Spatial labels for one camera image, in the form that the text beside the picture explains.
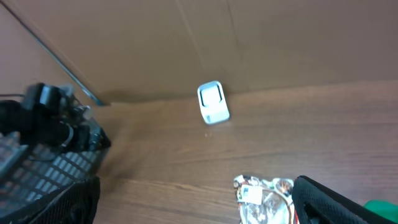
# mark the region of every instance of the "plastic bag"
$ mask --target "plastic bag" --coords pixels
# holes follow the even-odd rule
[[[293,180],[272,181],[239,175],[234,179],[241,224],[294,224],[294,205],[290,190]]]

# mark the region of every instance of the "cardboard wall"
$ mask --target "cardboard wall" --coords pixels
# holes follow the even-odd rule
[[[397,78],[395,0],[4,0],[106,101]]]
[[[0,94],[24,93],[28,85],[37,82],[52,85],[72,83],[76,88],[76,97],[86,105],[94,105],[94,102],[2,5],[0,5],[0,73]]]

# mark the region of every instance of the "wooden floor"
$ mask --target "wooden floor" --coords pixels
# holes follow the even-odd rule
[[[98,108],[113,146],[96,223],[238,223],[233,178],[307,175],[364,204],[398,203],[398,82],[229,95],[204,124],[197,98]]]

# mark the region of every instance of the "black mesh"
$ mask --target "black mesh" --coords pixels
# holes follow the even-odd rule
[[[24,208],[0,218],[2,223],[93,223],[98,200],[98,177],[80,180],[36,200]]]
[[[106,150],[102,150],[56,155],[49,148],[37,146],[30,150],[26,146],[18,145],[18,142],[17,133],[0,138],[0,217],[55,189],[95,174],[106,154]]]

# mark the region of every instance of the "crumpled foil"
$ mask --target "crumpled foil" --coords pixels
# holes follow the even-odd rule
[[[241,224],[296,224],[290,190],[293,180],[239,175],[234,179]]]

